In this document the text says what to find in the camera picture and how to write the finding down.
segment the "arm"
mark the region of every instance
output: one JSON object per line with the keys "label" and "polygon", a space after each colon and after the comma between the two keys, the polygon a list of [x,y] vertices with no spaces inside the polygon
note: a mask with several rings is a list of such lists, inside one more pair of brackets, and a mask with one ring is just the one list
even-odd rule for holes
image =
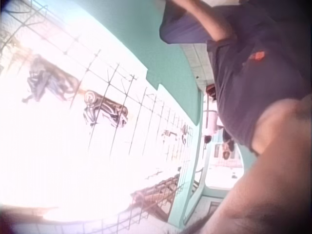
{"label": "arm", "polygon": [[202,234],[293,233],[311,218],[311,100],[304,101]]}
{"label": "arm", "polygon": [[173,0],[177,5],[191,13],[205,28],[214,41],[234,36],[229,23],[209,5],[199,0]]}

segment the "tiled ceiling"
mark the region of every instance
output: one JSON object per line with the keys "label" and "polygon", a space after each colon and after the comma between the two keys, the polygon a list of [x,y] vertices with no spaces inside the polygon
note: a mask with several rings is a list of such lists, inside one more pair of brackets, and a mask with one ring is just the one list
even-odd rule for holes
{"label": "tiled ceiling", "polygon": [[[155,0],[157,8],[163,12],[165,0]],[[203,0],[210,6],[237,5],[239,0]],[[214,82],[211,65],[208,59],[205,44],[181,44],[186,58],[189,61],[194,78],[199,89],[205,92],[206,86]]]}

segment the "hand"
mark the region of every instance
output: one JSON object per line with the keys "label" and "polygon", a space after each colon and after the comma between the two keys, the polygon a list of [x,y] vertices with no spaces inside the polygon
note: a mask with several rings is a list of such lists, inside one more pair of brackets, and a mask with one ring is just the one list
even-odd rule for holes
{"label": "hand", "polygon": [[190,7],[193,6],[195,2],[199,2],[200,0],[172,0],[178,6],[188,10]]}

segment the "metal grate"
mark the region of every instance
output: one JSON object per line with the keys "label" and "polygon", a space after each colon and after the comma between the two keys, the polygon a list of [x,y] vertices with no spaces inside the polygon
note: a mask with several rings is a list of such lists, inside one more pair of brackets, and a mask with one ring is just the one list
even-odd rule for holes
{"label": "metal grate", "polygon": [[[133,193],[133,203],[128,210],[110,218],[115,218],[115,221],[110,221],[109,225],[104,219],[92,221],[97,223],[93,231],[87,231],[86,228],[92,222],[82,222],[79,232],[118,234],[123,229],[129,229],[133,223],[140,223],[148,214],[155,214],[157,207],[162,209],[168,202],[171,206],[166,215],[169,216],[174,197],[183,190],[190,162],[192,128],[157,96],[155,90],[142,83],[142,78],[127,72],[122,64],[109,61],[102,48],[90,48],[85,45],[81,35],[71,33],[65,25],[66,23],[51,12],[47,5],[41,5],[35,0],[11,1],[1,16],[1,63],[4,64],[4,71],[15,69],[18,76],[20,69],[31,67],[38,58],[35,51],[22,45],[24,38],[44,43],[53,51],[53,56],[43,53],[40,55],[42,61],[49,67],[54,67],[53,72],[57,70],[58,74],[66,77],[65,79],[70,77],[77,80],[73,95],[65,98],[63,102],[68,104],[68,108],[81,108],[81,100],[84,100],[82,103],[87,109],[84,110],[90,113],[89,95],[98,99],[97,106],[110,108],[111,112],[105,113],[108,113],[106,118],[113,122],[113,126],[108,123],[98,124],[100,111],[91,110],[93,116],[87,120],[87,123],[90,123],[89,150],[92,150],[96,136],[107,134],[101,132],[99,127],[104,125],[105,128],[111,129],[107,143],[109,147],[105,148],[109,158],[120,153],[124,156],[135,155],[134,160],[137,161],[159,156],[163,159],[165,167],[179,168],[179,173],[169,179],[159,176],[165,174],[167,168],[155,168],[156,171],[146,174],[145,187]],[[53,35],[62,35],[62,39],[66,40],[60,44]],[[128,112],[133,111],[132,106],[136,106],[137,111],[133,115],[131,125]],[[126,140],[123,137],[125,131],[121,129],[124,126],[128,127]],[[123,151],[118,147],[121,141],[126,142],[124,145],[127,146]],[[67,233],[65,229],[71,224],[41,220],[36,223],[37,233],[47,233],[40,230],[44,225],[53,225],[56,230],[60,228],[60,233]]]}

